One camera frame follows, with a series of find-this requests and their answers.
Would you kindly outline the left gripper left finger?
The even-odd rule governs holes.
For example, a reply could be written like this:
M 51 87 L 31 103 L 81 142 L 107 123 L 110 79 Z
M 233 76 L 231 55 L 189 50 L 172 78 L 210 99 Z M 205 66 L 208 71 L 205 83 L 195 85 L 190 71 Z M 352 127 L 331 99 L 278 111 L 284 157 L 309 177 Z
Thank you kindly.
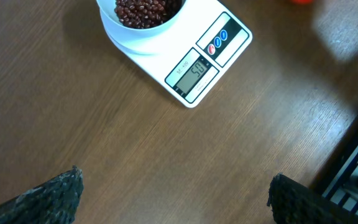
M 82 170 L 73 166 L 45 183 L 0 204 L 0 224 L 70 224 L 84 190 Z

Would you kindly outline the red adzuki beans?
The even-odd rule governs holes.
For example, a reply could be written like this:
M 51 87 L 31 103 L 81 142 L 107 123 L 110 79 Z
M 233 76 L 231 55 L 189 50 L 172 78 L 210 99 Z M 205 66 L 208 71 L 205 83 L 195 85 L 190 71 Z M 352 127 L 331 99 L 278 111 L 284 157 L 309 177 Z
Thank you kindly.
M 133 29 L 149 29 L 164 24 L 181 9 L 182 0 L 116 0 L 114 12 L 119 22 Z

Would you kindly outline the white digital kitchen scale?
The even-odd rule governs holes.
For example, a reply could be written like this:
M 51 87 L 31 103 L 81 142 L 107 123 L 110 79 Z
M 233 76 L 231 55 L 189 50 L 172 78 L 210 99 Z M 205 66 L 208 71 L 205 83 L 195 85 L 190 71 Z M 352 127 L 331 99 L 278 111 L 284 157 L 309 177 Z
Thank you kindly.
M 157 35 L 112 35 L 111 42 L 187 108 L 194 108 L 252 41 L 218 0 L 186 0 L 175 23 Z

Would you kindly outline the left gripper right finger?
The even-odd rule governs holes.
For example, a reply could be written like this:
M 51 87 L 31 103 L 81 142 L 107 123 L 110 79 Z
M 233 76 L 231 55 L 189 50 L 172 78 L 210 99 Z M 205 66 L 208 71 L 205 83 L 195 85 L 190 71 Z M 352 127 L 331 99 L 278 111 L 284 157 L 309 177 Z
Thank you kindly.
M 358 223 L 358 215 L 283 174 L 272 179 L 267 205 L 275 223 Z

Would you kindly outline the orange measuring scoop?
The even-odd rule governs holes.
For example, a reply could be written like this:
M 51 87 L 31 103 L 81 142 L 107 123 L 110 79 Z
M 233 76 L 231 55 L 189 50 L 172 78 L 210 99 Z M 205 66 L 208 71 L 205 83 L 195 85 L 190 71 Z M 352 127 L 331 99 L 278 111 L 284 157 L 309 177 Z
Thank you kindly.
M 290 0 L 294 4 L 311 4 L 314 0 Z

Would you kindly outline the white round bowl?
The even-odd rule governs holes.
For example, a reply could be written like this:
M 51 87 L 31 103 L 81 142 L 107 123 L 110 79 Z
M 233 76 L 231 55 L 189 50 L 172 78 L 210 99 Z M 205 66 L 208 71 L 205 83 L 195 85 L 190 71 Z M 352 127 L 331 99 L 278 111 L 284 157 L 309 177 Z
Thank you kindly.
M 144 35 L 144 36 L 157 35 L 159 33 L 168 30 L 180 17 L 180 15 L 183 13 L 183 10 L 186 8 L 188 4 L 186 0 L 182 0 L 183 5 L 179 10 L 179 12 L 173 18 L 171 18 L 169 21 L 165 22 L 162 25 L 149 29 L 133 29 L 133 28 L 125 27 L 119 22 L 119 18 L 114 12 L 114 9 L 116 8 L 115 2 L 116 0 L 96 1 L 102 18 L 102 23 L 105 29 L 112 35 L 124 34 L 124 35 Z

